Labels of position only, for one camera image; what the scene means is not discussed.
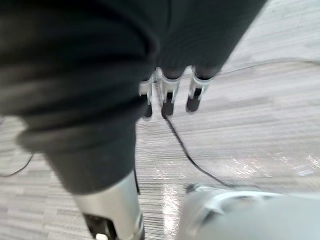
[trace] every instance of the gray carpet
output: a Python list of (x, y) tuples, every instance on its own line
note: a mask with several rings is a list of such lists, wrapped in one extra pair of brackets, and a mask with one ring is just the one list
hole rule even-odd
[[(229, 184), (271, 191), (320, 189), (320, 67), (288, 61), (320, 61), (319, 14), (318, 0), (270, 1), (195, 114), (185, 112), (191, 76), (186, 70), (172, 122), (206, 171)], [(278, 58), (287, 62), (261, 64)], [(219, 185), (187, 160), (157, 101), (154, 91), (152, 119), (137, 123), (140, 203), (146, 239), (173, 240), (185, 187)], [(30, 156), (14, 144), (21, 129), (15, 118), (0, 125), (1, 173), (14, 172)], [(18, 175), (0, 178), (0, 240), (71, 239), (91, 238), (40, 154)]]

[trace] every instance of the black rubber foot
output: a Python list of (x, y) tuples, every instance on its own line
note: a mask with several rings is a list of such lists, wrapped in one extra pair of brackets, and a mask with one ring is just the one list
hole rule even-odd
[(150, 105), (148, 105), (148, 107), (143, 115), (143, 118), (147, 120), (147, 119), (150, 119), (151, 117), (152, 117), (152, 105), (150, 104)]
[(161, 115), (164, 119), (167, 117), (172, 116), (174, 114), (174, 104), (171, 102), (164, 102), (161, 108)]
[(186, 101), (185, 110), (187, 113), (193, 113), (198, 110), (199, 105), (200, 100), (198, 98), (194, 97), (193, 99), (191, 99), (190, 97), (188, 97), (188, 100)]

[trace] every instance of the dark gray fabric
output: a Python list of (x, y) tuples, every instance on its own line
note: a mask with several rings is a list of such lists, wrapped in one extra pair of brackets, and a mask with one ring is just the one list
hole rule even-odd
[(135, 165), (139, 82), (155, 66), (222, 66), (264, 0), (0, 3), (0, 114), (75, 194)]

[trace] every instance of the black cable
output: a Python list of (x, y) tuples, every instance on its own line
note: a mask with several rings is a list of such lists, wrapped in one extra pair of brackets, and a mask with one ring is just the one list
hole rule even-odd
[[(244, 66), (244, 67), (239, 67), (236, 68), (234, 70), (230, 70), (230, 71), (225, 71), (225, 72), (220, 72), (218, 73), (216, 76), (221, 76), (221, 75), (226, 75), (226, 74), (230, 74), (230, 73), (234, 73), (237, 71), (241, 71), (244, 69), (250, 69), (253, 67), (258, 67), (258, 66), (263, 66), (263, 65), (269, 65), (269, 64), (276, 64), (276, 63), (305, 63), (305, 64), (312, 64), (312, 65), (320, 65), (320, 61), (317, 60), (308, 60), (308, 59), (303, 59), (303, 58), (276, 58), (276, 59), (271, 59), (268, 61), (261, 61), (261, 62), (255, 62), (254, 64), (248, 65), (248, 66)], [(161, 93), (160, 93), (160, 86), (159, 86), (159, 82), (157, 82), (157, 79), (155, 79), (154, 83), (156, 83), (156, 95), (157, 95), (157, 99), (158, 99), (158, 103), (159, 103), (159, 107), (162, 107), (162, 98), (161, 98)], [(210, 177), (211, 179), (215, 180), (216, 182), (220, 183), (221, 185), (228, 187), (228, 188), (235, 188), (235, 187), (243, 187), (242, 185), (238, 185), (238, 184), (227, 184), (224, 181), (220, 180), (219, 178), (217, 178), (216, 176), (213, 176), (212, 174), (210, 174), (209, 172), (205, 171), (203, 168), (201, 168), (190, 156), (184, 142), (182, 141), (182, 139), (180, 138), (176, 128), (174, 127), (173, 123), (171, 122), (170, 118), (167, 117), (165, 119), (165, 121), (167, 122), (170, 130), (172, 131), (173, 135), (175, 136), (175, 138), (178, 140), (179, 145), (184, 153), (184, 155), (186, 156), (186, 158), (190, 161), (190, 163), (196, 168), (198, 169), (201, 173), (207, 175), (208, 177)]]
[(184, 153), (184, 155), (186, 156), (186, 158), (190, 161), (190, 163), (196, 168), (198, 169), (201, 173), (207, 175), (208, 177), (212, 178), (213, 180), (217, 181), (218, 183), (220, 183), (223, 186), (226, 186), (228, 188), (233, 188), (234, 185), (231, 184), (227, 184), (225, 182), (223, 182), (222, 180), (220, 180), (219, 178), (217, 178), (216, 176), (213, 176), (212, 174), (210, 174), (209, 172), (205, 171), (203, 168), (201, 168), (198, 164), (195, 163), (195, 161), (192, 159), (192, 157), (190, 156), (184, 142), (181, 140), (176, 128), (174, 127), (173, 123), (171, 122), (171, 120), (169, 118), (165, 119), (165, 121), (168, 123), (168, 126), (170, 128), (170, 130), (172, 131), (173, 135), (175, 136), (175, 138), (178, 140), (180, 147), (182, 148), (182, 151)]
[[(6, 120), (5, 117), (1, 118), (1, 120), (0, 120), (0, 125), (3, 124), (5, 120)], [(28, 161), (26, 162), (26, 164), (25, 164), (22, 168), (20, 168), (19, 170), (15, 171), (15, 172), (13, 172), (13, 173), (9, 173), (9, 174), (0, 173), (0, 178), (9, 178), (9, 177), (12, 177), (12, 176), (20, 173), (22, 170), (24, 170), (24, 169), (29, 165), (29, 163), (31, 162), (33, 156), (34, 156), (34, 154), (32, 153), (32, 154), (30, 155)]]

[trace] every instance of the white plastic part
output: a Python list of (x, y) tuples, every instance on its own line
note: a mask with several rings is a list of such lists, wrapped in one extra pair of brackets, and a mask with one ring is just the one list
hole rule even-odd
[(214, 78), (210, 78), (208, 80), (202, 80), (195, 76), (195, 74), (192, 74), (191, 81), (190, 81), (190, 87), (189, 87), (189, 98), (194, 99), (196, 89), (201, 89), (201, 93), (198, 96), (198, 99), (200, 100), (202, 95), (207, 90), (209, 84), (212, 82)]
[(95, 240), (108, 240), (108, 237), (104, 234), (101, 234), (101, 233), (97, 233), (95, 235)]

